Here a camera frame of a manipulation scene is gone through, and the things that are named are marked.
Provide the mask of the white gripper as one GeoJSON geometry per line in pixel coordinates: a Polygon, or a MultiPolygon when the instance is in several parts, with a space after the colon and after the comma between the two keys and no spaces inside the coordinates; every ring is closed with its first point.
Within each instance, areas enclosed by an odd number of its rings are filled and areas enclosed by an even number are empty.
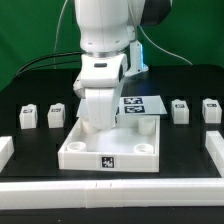
{"type": "Polygon", "coordinates": [[[121,87],[85,89],[88,117],[93,127],[111,129],[115,126],[121,92],[121,87]]]}

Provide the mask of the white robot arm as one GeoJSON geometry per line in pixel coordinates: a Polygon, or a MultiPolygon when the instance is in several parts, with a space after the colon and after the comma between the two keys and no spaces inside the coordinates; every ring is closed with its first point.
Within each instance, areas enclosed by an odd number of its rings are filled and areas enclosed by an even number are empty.
{"type": "Polygon", "coordinates": [[[87,102],[91,125],[110,129],[124,79],[142,70],[137,28],[161,23],[172,0],[74,0],[74,5],[83,50],[74,90],[87,102]]]}

